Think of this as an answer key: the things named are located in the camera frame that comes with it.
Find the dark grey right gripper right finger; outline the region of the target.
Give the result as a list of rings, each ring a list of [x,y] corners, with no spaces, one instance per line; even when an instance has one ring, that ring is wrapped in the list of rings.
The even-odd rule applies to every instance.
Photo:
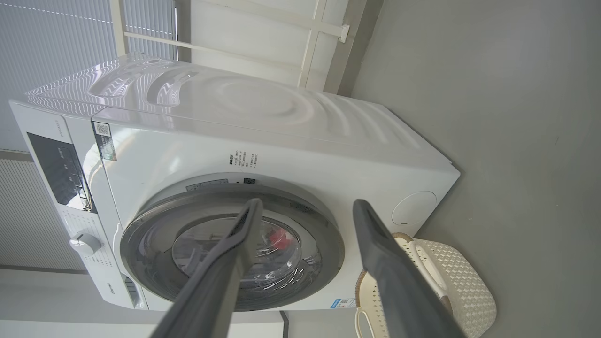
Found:
[[[464,333],[370,203],[357,199],[353,218],[363,269],[372,276],[392,338],[463,338]]]

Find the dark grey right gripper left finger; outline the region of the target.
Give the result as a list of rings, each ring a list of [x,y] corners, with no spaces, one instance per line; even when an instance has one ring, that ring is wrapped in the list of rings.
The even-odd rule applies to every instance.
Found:
[[[245,203],[234,227],[202,261],[152,333],[153,338],[225,338],[242,277],[254,265],[261,199]]]

